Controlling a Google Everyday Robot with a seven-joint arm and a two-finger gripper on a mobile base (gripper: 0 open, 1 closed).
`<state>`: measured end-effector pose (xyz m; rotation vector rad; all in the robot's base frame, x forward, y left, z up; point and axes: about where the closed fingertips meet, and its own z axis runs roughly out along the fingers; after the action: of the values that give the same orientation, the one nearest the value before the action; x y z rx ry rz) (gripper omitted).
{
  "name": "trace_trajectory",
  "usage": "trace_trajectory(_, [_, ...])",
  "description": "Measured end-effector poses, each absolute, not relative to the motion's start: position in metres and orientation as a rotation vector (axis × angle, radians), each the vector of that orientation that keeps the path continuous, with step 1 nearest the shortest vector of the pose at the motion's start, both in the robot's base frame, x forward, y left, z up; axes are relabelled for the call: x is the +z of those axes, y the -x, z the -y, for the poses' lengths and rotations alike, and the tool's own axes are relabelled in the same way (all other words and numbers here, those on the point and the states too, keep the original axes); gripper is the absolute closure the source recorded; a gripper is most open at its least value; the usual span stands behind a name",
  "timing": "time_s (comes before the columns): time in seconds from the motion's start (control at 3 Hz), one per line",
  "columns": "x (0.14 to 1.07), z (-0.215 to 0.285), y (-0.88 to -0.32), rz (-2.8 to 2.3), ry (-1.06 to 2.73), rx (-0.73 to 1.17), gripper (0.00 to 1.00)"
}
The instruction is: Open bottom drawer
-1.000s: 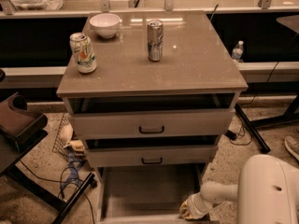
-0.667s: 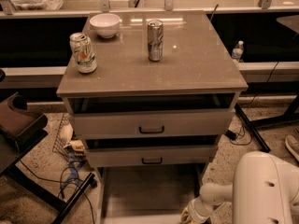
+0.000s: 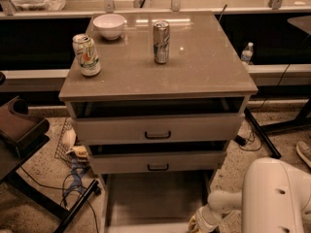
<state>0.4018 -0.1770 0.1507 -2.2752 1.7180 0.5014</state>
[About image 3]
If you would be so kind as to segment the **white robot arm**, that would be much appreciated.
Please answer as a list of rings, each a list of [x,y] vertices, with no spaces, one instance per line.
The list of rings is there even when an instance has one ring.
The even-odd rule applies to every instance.
[[[311,175],[274,158],[255,160],[242,190],[214,190],[190,219],[190,233],[211,233],[235,212],[241,233],[304,233],[311,213]]]

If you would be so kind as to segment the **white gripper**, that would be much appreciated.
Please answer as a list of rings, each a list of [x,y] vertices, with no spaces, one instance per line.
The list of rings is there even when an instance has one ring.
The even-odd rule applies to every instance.
[[[199,208],[188,223],[189,233],[212,233],[223,220],[223,216],[214,212],[208,205]]]

